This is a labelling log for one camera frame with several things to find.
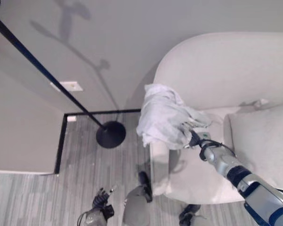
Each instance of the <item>chair cushion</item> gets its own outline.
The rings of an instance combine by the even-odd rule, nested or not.
[[[224,136],[227,114],[250,111],[249,107],[229,107],[205,110],[213,123],[207,128],[213,140],[231,140]],[[219,175],[215,168],[199,157],[200,148],[170,151],[169,184],[165,195],[192,204],[217,204],[243,200],[232,184]]]
[[[229,115],[237,158],[270,185],[283,189],[283,105]]]

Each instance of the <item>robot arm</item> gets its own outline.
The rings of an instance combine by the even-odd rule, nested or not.
[[[244,207],[259,225],[283,226],[283,191],[270,186],[240,163],[227,146],[193,130],[189,146],[201,147],[200,158],[212,164],[245,199]]]
[[[115,187],[113,187],[109,193],[106,193],[106,191],[101,188],[93,199],[92,209],[80,215],[77,220],[77,226],[107,226],[108,219],[114,216],[112,205],[107,205],[108,198],[114,189]]]

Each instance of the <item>black lamp base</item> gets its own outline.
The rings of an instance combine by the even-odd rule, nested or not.
[[[104,148],[119,146],[126,137],[126,129],[117,121],[108,121],[103,124],[105,128],[99,127],[96,132],[96,140]]]

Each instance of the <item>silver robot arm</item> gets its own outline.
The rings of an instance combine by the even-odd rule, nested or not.
[[[193,130],[189,146],[201,147],[200,158],[212,164],[245,199],[244,207],[259,225],[283,226],[283,191],[270,186],[239,162],[227,146],[210,140],[209,133]]]

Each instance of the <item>armchair armrest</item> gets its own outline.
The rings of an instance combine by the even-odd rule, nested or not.
[[[169,152],[162,141],[150,143],[151,187],[153,196],[165,193],[169,184]]]

